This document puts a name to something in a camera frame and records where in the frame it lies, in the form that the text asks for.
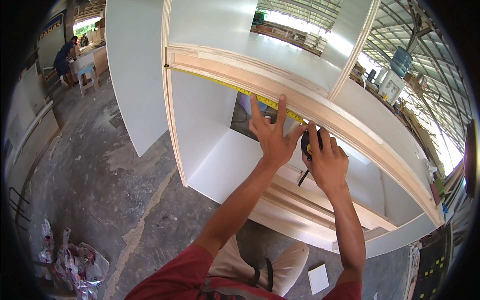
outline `red shirt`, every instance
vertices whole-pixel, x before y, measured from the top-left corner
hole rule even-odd
[[[199,300],[280,300],[283,297],[222,277],[205,278],[213,257],[202,247],[189,246],[160,270],[140,282],[125,298]],[[336,286],[324,300],[360,300],[360,282]]]

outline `khaki pants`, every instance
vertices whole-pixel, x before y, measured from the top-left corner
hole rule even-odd
[[[282,297],[285,296],[295,281],[297,281],[303,266],[305,266],[308,252],[308,246],[304,242],[298,241],[283,251],[277,259],[272,261],[273,293]],[[240,257],[237,237],[235,235],[218,251],[208,270],[208,275],[210,277],[224,277],[242,281],[247,284],[253,283],[255,270]],[[267,286],[268,275],[267,268],[265,267],[260,270],[258,287],[266,289]]]

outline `concrete floor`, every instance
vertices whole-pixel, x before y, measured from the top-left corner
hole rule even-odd
[[[53,228],[55,252],[62,231],[84,241],[109,262],[99,299],[123,299],[141,280],[161,268],[200,233],[218,204],[181,184],[166,132],[139,158],[121,118],[108,71],[98,91],[84,98],[78,86],[53,97],[61,129],[51,159],[44,154],[32,175],[29,212],[30,251],[43,246],[41,223]],[[237,234],[246,262],[264,266],[293,239],[248,220]],[[307,270],[326,264],[330,288],[311,295]],[[408,247],[371,258],[363,280],[363,299],[402,299],[408,273]],[[342,271],[340,256],[310,246],[308,261],[288,299],[321,299]]]

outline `black strap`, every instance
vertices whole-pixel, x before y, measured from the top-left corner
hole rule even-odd
[[[267,273],[268,273],[268,287],[267,291],[272,292],[273,289],[273,268],[272,268],[272,263],[271,261],[265,257],[265,260],[267,261]]]
[[[272,292],[273,289],[273,267],[272,262],[265,257],[265,261],[267,262],[267,275],[268,275],[268,286],[267,291]],[[260,279],[260,270],[256,267],[253,267],[255,270],[255,277],[253,278],[252,287],[256,288],[258,285],[258,280]]]
[[[253,267],[255,270],[255,277],[253,278],[253,284],[252,287],[256,288],[258,285],[258,280],[260,279],[260,270],[256,267]]]

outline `blue shirt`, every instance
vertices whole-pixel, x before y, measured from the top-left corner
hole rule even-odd
[[[57,56],[55,57],[55,61],[64,60],[65,58],[67,58],[68,57],[68,52],[72,48],[73,48],[72,41],[66,42],[65,45],[63,45],[62,48],[60,49],[60,51],[57,53]]]

